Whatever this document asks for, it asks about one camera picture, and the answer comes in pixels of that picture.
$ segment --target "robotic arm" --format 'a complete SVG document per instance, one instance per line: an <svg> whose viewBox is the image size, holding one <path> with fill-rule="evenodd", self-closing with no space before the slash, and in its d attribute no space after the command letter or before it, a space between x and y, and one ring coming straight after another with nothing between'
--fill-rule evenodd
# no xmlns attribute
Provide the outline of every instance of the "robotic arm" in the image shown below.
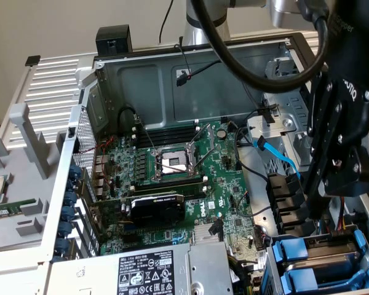
<svg viewBox="0 0 369 295"><path fill-rule="evenodd" d="M313 137L313 159L302 179L309 217L319 219L330 196L369 192L369 0L337 0L328 27L324 0L270 0L274 25L299 28L306 20L319 32L314 64L280 81L244 68L220 39L204 1L191 0L191 4L220 60L248 85L279 93L312 79L307 131ZM322 71L325 62L328 69Z"/></svg>

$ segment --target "power supply label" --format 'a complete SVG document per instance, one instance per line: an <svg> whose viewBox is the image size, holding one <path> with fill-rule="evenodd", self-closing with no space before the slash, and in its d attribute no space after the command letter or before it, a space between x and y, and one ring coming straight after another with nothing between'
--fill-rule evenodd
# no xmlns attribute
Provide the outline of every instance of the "power supply label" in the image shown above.
<svg viewBox="0 0 369 295"><path fill-rule="evenodd" d="M117 295L175 295L173 251L119 258Z"/></svg>

